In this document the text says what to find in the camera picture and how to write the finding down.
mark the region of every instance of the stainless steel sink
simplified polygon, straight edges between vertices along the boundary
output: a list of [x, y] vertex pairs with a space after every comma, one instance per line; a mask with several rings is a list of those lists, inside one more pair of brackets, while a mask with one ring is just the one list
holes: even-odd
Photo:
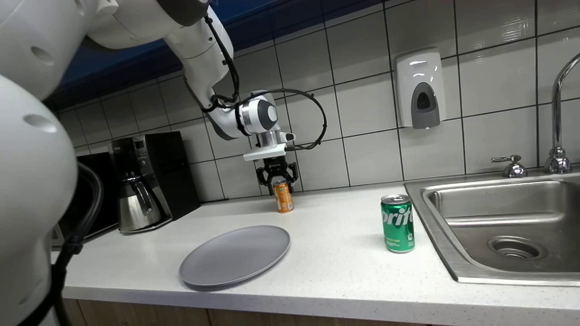
[[458, 282], [580, 286], [580, 173], [406, 186]]

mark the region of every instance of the coffee maker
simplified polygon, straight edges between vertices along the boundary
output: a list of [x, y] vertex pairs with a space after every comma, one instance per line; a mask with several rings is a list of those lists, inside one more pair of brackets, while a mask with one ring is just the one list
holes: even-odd
[[199, 206], [179, 132], [116, 139], [112, 157], [121, 233], [156, 229]]

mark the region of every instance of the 7up can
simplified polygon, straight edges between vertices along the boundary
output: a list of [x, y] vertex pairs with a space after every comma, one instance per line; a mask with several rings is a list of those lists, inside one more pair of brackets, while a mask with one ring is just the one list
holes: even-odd
[[415, 248], [411, 200], [404, 193], [380, 197], [384, 244], [390, 251]]

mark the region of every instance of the kitchen counter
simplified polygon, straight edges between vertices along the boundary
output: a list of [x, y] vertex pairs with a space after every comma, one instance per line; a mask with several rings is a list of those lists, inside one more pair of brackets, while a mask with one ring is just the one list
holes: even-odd
[[[110, 231], [72, 258], [63, 295], [139, 302], [429, 324], [580, 324], [580, 287], [458, 284], [415, 213], [417, 246], [390, 253], [379, 199], [402, 186], [301, 193], [277, 213], [274, 199], [205, 204], [139, 235]], [[288, 255], [257, 278], [221, 291], [179, 282], [181, 260], [234, 228], [277, 224]]]

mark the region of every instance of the gray plate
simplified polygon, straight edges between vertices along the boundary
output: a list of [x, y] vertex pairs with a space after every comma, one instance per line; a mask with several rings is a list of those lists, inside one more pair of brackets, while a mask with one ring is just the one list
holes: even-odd
[[277, 264], [290, 248], [279, 226], [248, 226], [197, 246], [181, 262], [179, 275], [196, 289], [221, 289], [250, 280]]

